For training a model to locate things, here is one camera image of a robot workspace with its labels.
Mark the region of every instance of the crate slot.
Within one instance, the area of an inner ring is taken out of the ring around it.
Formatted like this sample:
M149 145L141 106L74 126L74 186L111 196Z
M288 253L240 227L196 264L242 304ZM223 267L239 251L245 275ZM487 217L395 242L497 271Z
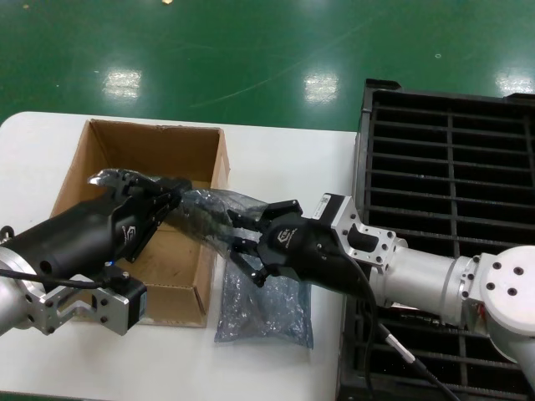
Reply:
M403 140L419 140L425 142L446 143L446 132L443 129L410 129L402 126L376 125L374 136L398 138Z
M481 199L484 201L498 201L534 205L535 194L531 188L518 189L507 187L493 187L487 185L472 185L456 183L456 195L461 198Z
M489 151L488 148L485 150L476 147L473 149L459 149L454 146L453 160L479 163L482 165L491 164L529 169L529 156L527 152L504 153L500 150Z
M504 206L481 202L457 202L459 216L477 217L480 219L493 219L500 221L514 221L516 223L535 224L535 207Z
M435 220L426 217L400 215L383 211L370 211L369 223L372 226L405 228L412 231L435 232L437 234L450 234L451 226L448 220Z
M505 132L508 134L523 134L524 125L522 121L512 122L495 119L489 121L487 119L473 119L454 117L454 128L476 129L478 131L492 131Z
M474 180L481 182L523 185L529 187L532 177L529 170L505 170L484 165L458 165L454 166L456 180Z
M446 180L426 179L425 175L391 175L388 172L372 170L371 185L377 188L407 190L410 192L449 195L450 185Z
M447 127L448 118L441 114L423 114L410 109L379 108L377 112L378 121L391 121L395 123L438 125Z
M451 213L451 202L447 199L426 199L421 196L393 194L388 192L371 192L371 205L398 207L410 211L429 211Z
M532 242L532 239L535 238L535 227L531 230L526 230L521 228L491 226L487 224L458 221L457 235L469 238L481 238L490 241L500 241L505 238L508 242L526 244Z
M468 365L467 372L468 385L472 387L511 393L531 393L529 384L520 371Z
M497 255L503 251L509 249L510 246L490 245L482 242L464 242L459 241L459 252L462 256L475 256L482 253L490 253L491 255Z
M454 130L451 138L454 145L526 151L526 139L522 135L493 135L492 133L480 131L457 132Z
M374 170L386 170L400 173L419 174L421 173L421 166L424 163L427 166L426 174L437 177L448 176L448 165L440 163L426 163L420 160L401 160L389 158L388 156L375 155L372 161L372 168Z
M420 143L413 144L399 142L396 144L393 142L375 141L374 153L387 153L389 155L403 155L439 160L447 160L448 158L447 148L425 146Z

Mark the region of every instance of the green floor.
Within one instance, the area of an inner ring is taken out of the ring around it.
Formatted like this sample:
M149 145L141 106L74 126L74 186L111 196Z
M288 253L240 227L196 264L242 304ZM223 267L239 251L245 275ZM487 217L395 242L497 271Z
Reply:
M533 0L2 0L0 122L38 110L356 130L366 78L531 93L533 15Z

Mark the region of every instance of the robotic arm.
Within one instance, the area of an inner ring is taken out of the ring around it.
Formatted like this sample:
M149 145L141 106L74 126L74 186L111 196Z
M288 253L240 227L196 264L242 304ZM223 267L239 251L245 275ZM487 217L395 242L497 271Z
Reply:
M101 197L18 236L8 226L0 231L0 335L13 327L48 335L75 314L122 335L144 315L145 285L115 261L136 259L191 182L128 170L92 180L108 187ZM69 305L80 290L91 304Z
M228 213L235 227L262 234L258 243L236 238L230 255L259 287L286 276L365 298L352 258L378 306L416 307L488 335L535 388L535 246L457 259L411 250L393 231L363 224L351 197L333 194L310 219L297 201L270 205L260 221ZM263 269L254 271L243 253L258 256Z
M308 219L296 200L242 213L211 193L210 207L195 201L186 207L187 194L195 192L188 192L190 181L154 181L128 170L108 170L90 183L109 189L18 236L10 227L0 231L0 335L31 326L50 334L80 313L125 334L145 313L146 288L115 261L133 262L167 219L233 260L259 287L269 276L286 276L467 325L488 335L535 388L535 246L451 259L411 250L393 231L364 225L348 196L325 194ZM232 202L234 195L227 192ZM197 220L183 219L195 211ZM255 270L244 255L258 257L263 268ZM91 304L69 305L82 289L90 291ZM418 367L381 326L385 341Z

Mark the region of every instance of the open cardboard box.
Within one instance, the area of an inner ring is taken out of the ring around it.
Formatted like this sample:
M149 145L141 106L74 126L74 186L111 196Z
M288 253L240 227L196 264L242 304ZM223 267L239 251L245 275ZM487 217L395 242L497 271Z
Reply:
M227 187L229 172L221 129L133 124L92 119L85 124L52 216L103 188L87 184L105 168L181 177L196 188ZM147 286L145 322L206 326L216 253L162 224L134 264L118 264Z

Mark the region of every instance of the black plastic crate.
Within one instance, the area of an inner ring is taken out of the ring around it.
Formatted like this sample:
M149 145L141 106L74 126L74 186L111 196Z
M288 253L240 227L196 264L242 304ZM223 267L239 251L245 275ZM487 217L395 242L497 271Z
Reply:
M367 80L354 198L365 224L443 256L498 253L535 237L535 101L434 94ZM380 321L461 399L533 399L516 364L487 338L428 313L380 310ZM368 327L348 300L339 401L367 399ZM372 357L378 399L441 399L381 341Z

